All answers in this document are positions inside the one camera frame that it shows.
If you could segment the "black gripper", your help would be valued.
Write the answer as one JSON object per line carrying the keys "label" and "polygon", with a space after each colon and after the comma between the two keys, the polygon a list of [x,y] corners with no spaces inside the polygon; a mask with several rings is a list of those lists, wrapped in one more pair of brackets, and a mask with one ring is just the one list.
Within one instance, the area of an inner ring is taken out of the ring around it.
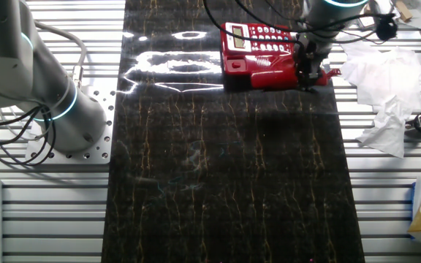
{"label": "black gripper", "polygon": [[297,70],[297,89],[310,92],[311,87],[325,85],[325,72],[320,68],[322,56],[317,42],[311,41],[305,33],[296,33],[295,57]]}

